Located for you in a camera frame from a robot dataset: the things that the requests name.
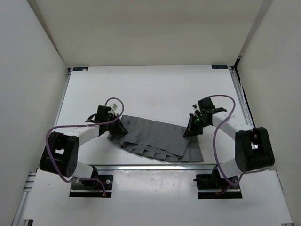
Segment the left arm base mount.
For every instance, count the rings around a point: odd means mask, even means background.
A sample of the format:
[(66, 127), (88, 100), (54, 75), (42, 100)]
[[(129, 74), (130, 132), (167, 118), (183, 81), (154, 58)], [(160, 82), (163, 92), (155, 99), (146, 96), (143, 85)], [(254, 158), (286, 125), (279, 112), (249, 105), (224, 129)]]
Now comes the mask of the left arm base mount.
[[(98, 169), (95, 166), (93, 167), (93, 173), (92, 178), (97, 178), (99, 181), (102, 182), (105, 191), (106, 196), (109, 191), (112, 190), (113, 187), (113, 175), (112, 174), (100, 174), (98, 172)], [(103, 197), (103, 186), (100, 182), (95, 180), (79, 180), (78, 182), (74, 181), (71, 183), (70, 192), (98, 192), (101, 193), (101, 196)]]

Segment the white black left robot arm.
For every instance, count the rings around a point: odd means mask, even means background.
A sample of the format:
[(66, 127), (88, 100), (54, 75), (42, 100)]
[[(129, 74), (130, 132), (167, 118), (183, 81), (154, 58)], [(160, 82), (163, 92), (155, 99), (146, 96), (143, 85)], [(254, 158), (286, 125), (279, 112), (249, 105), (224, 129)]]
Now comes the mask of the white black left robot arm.
[(80, 178), (87, 188), (96, 187), (99, 177), (94, 167), (78, 161), (79, 147), (105, 132), (109, 132), (112, 137), (127, 133), (119, 119), (120, 115), (115, 113), (116, 109), (116, 104), (100, 105), (83, 126), (71, 126), (72, 129), (65, 133), (50, 132), (40, 160), (40, 169), (66, 178)]

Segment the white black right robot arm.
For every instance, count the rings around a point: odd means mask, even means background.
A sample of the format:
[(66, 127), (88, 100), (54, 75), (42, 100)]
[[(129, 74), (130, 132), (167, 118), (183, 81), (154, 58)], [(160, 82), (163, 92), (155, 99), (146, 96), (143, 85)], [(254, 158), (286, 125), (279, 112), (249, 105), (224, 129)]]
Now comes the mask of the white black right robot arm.
[[(246, 173), (256, 173), (263, 168), (275, 164), (275, 157), (269, 138), (264, 127), (252, 127), (233, 117), (236, 103), (229, 98), (233, 107), (227, 111), (223, 107), (216, 107), (212, 97), (208, 96), (193, 105), (193, 113), (189, 114), (189, 121), (184, 137), (195, 137), (203, 133), (208, 126), (215, 127), (213, 133), (213, 154), (217, 173), (211, 176), (211, 182), (216, 188), (222, 188), (227, 183), (236, 185), (234, 177), (241, 179)], [(226, 133), (235, 142), (235, 156), (227, 162), (220, 162), (216, 150), (218, 131)]]

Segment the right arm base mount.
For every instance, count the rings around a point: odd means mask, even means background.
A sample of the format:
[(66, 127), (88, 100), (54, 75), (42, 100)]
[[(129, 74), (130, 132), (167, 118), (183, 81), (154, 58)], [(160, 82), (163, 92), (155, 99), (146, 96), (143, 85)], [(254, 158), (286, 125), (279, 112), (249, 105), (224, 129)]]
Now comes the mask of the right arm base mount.
[(211, 174), (197, 174), (193, 181), (197, 183), (198, 190), (220, 189), (220, 191), (215, 192), (213, 195), (219, 196), (225, 194), (230, 189), (239, 189), (239, 179), (241, 177), (230, 177), (228, 180), (235, 185), (229, 184), (227, 180), (220, 176), (217, 166), (214, 166)]

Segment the grey pleated skirt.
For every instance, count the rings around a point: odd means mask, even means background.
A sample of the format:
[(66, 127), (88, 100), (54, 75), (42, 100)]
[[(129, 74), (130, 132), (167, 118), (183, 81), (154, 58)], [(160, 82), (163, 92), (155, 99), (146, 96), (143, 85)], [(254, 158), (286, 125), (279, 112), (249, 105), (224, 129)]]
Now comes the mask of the grey pleated skirt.
[(124, 115), (126, 134), (108, 139), (134, 155), (165, 162), (203, 162), (197, 137), (184, 137), (185, 127)]

